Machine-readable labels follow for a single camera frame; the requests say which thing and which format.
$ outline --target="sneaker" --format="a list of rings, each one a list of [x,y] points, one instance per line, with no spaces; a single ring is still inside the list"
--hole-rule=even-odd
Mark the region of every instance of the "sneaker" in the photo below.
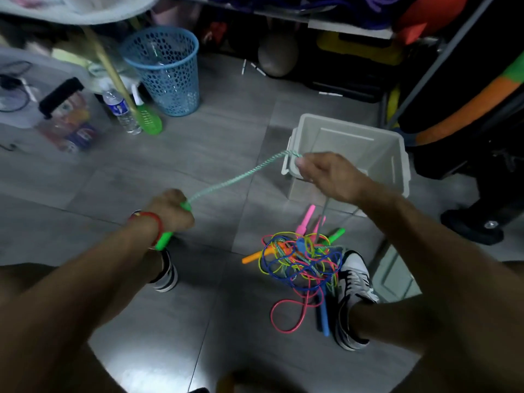
[[[160,274],[149,284],[158,292],[167,292],[174,288],[178,283],[177,268],[171,262],[169,251],[163,249],[160,251],[163,261],[163,269]]]
[[[369,340],[360,339],[349,326],[347,315],[359,302],[378,303],[378,297],[370,284],[370,273],[362,256],[356,251],[344,254],[344,263],[338,273],[338,313],[335,324],[335,340],[345,350],[357,350],[367,346]]]

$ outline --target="blue jump rope handle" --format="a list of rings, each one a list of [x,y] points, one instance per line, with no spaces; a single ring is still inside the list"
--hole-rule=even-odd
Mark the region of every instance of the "blue jump rope handle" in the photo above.
[[[326,289],[325,285],[321,284],[320,289],[324,294],[324,300],[320,304],[320,320],[322,322],[322,332],[325,337],[329,337],[329,323],[328,323],[328,307],[326,306]]]

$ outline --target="hand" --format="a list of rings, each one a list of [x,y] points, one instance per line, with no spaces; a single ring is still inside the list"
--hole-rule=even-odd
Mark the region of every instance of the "hand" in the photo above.
[[[144,211],[157,214],[162,219],[165,231],[184,231],[195,224],[193,214],[180,206],[186,200],[180,190],[169,189],[153,198]]]
[[[340,154],[307,153],[295,162],[300,174],[326,196],[358,205],[378,184]]]

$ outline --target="white plastic bin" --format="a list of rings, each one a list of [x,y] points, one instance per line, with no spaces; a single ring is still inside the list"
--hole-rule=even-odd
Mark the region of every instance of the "white plastic bin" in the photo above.
[[[324,151],[339,153],[374,181],[402,193],[404,197],[409,195],[411,173],[408,155],[402,136],[396,132],[303,114],[298,127],[293,130],[288,149],[299,154]],[[302,179],[295,159],[295,156],[285,159],[282,173],[289,172],[295,178]],[[304,188],[301,184],[300,191],[303,192]],[[297,198],[299,195],[298,190],[293,192],[292,187],[288,197],[300,200]],[[330,208],[356,211],[355,207],[336,201],[330,202]]]

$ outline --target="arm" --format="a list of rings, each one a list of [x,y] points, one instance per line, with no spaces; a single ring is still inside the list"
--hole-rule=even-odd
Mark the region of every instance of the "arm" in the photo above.
[[[472,357],[507,378],[519,375],[524,288],[515,273],[340,155],[306,154],[297,165],[325,195],[357,205],[375,222]]]
[[[167,191],[147,211],[159,215],[167,231],[185,230],[194,223],[179,206],[185,200],[180,191]],[[57,361],[88,340],[157,235],[153,218],[135,218],[0,308],[3,391],[41,388]]]

